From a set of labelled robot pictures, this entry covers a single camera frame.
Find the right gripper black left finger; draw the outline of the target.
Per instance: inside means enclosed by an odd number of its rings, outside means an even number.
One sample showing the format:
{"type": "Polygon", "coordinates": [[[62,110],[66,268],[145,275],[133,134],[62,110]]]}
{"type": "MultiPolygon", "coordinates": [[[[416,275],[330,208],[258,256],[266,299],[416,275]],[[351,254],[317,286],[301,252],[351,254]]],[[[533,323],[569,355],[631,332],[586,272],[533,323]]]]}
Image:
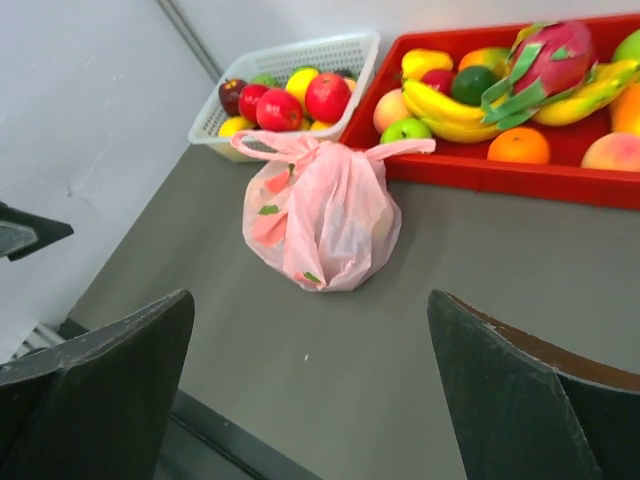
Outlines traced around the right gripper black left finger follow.
{"type": "Polygon", "coordinates": [[[2,478],[153,478],[193,324],[176,291],[3,364],[2,478]]]}

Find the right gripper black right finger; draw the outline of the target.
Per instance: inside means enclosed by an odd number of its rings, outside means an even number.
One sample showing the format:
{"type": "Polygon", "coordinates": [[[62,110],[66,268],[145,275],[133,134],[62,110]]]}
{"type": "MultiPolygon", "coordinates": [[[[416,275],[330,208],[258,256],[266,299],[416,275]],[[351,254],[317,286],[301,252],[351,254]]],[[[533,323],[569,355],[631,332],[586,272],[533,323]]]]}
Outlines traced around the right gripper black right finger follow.
{"type": "Polygon", "coordinates": [[[638,478],[638,375],[441,290],[427,319],[467,478],[638,478]]]}

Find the pink plastic bag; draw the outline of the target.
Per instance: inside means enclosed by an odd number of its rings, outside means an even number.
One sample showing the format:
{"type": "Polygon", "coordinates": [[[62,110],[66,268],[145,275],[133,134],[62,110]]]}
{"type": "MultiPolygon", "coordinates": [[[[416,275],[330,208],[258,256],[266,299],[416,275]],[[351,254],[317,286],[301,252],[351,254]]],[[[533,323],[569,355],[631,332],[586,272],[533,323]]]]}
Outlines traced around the pink plastic bag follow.
{"type": "Polygon", "coordinates": [[[360,151],[309,134],[267,131],[240,131],[230,144],[265,163],[245,191],[246,245],[311,292],[351,291],[386,264],[402,214],[388,190],[385,161],[436,149],[431,138],[360,151]],[[268,151],[247,145],[249,135],[268,151]]]}

